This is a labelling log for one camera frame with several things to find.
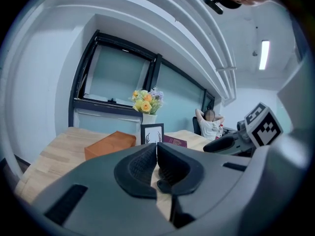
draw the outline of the dark slot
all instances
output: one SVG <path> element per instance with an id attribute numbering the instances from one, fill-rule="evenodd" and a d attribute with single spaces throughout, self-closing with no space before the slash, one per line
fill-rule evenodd
<path id="1" fill-rule="evenodd" d="M 169 221 L 178 229 L 195 221 L 195 218 L 188 213 L 183 213 L 178 198 L 173 196 Z"/>
<path id="2" fill-rule="evenodd" d="M 114 100 L 114 98 L 112 98 L 111 100 L 108 100 L 107 102 L 109 102 L 109 103 L 117 103 L 117 102 Z"/>
<path id="3" fill-rule="evenodd" d="M 58 225 L 63 225 L 69 217 L 75 206 L 79 203 L 87 187 L 75 184 L 73 185 L 55 204 L 45 216 Z"/>
<path id="4" fill-rule="evenodd" d="M 237 171 L 243 171 L 243 172 L 247 168 L 247 166 L 239 165 L 239 164 L 235 164 L 235 163 L 225 163 L 225 164 L 223 164 L 223 167 L 230 168 L 230 169 L 237 170 Z"/>
<path id="5" fill-rule="evenodd" d="M 172 186 L 165 180 L 159 180 L 157 181 L 157 186 L 160 189 L 161 192 L 172 194 Z"/>

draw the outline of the flower vase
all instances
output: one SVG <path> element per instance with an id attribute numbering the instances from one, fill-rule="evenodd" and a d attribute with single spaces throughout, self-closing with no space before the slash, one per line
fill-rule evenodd
<path id="1" fill-rule="evenodd" d="M 158 116 L 143 114 L 142 124 L 155 124 Z M 136 146 L 141 145 L 141 125 L 137 126 L 136 132 Z"/>
<path id="2" fill-rule="evenodd" d="M 155 124 L 158 116 L 143 114 L 142 124 Z"/>

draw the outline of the black window frame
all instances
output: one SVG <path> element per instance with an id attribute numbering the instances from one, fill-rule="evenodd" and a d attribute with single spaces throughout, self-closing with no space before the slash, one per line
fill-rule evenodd
<path id="1" fill-rule="evenodd" d="M 206 98 L 209 98 L 211 101 L 209 102 L 209 104 L 207 105 L 207 110 L 213 110 L 214 106 L 215 106 L 215 97 L 212 96 L 207 90 L 205 90 L 204 96 L 203 96 L 203 102 L 202 102 L 202 107 L 201 107 L 201 111 L 204 110 L 205 108 L 205 103 L 206 103 Z"/>
<path id="2" fill-rule="evenodd" d="M 117 104 L 116 102 L 113 102 L 111 100 L 103 102 L 84 98 L 88 72 L 90 70 L 90 65 L 98 45 L 108 46 L 121 51 L 128 51 L 133 55 L 150 61 L 150 65 L 142 87 L 142 89 L 144 90 L 150 91 L 157 84 L 160 66 L 161 64 L 164 64 L 204 91 L 201 109 L 203 109 L 205 99 L 208 95 L 214 99 L 214 97 L 203 86 L 201 86 L 197 81 L 195 81 L 181 69 L 179 69 L 169 61 L 165 60 L 161 54 L 155 54 L 132 42 L 121 39 L 119 37 L 101 33 L 99 30 L 96 30 L 81 56 L 73 79 L 68 108 L 69 127 L 73 127 L 73 116 L 75 109 L 85 109 L 102 113 L 142 117 L 142 113 L 135 111 L 131 106 Z"/>

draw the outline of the wooden tabletop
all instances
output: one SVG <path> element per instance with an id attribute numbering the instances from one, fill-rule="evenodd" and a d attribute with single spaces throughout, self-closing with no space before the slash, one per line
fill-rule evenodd
<path id="1" fill-rule="evenodd" d="M 23 174 L 15 188 L 15 193 L 28 203 L 52 182 L 62 177 L 85 161 L 84 147 L 87 147 L 109 134 L 96 133 L 85 129 L 70 127 L 65 133 L 55 138 L 39 155 Z M 187 141 L 187 147 L 203 151 L 210 141 L 187 130 L 181 130 L 166 135 Z M 157 206 L 168 219 L 171 209 L 171 196 L 159 191 L 156 182 L 158 165 L 155 168 L 151 186 L 157 189 Z"/>

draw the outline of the flower bouquet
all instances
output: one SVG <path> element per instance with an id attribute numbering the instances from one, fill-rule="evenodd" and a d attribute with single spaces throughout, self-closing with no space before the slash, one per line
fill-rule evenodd
<path id="1" fill-rule="evenodd" d="M 146 90 L 136 90 L 132 94 L 131 100 L 134 102 L 134 110 L 144 114 L 157 114 L 157 110 L 163 106 L 163 92 L 155 87 L 150 92 Z"/>

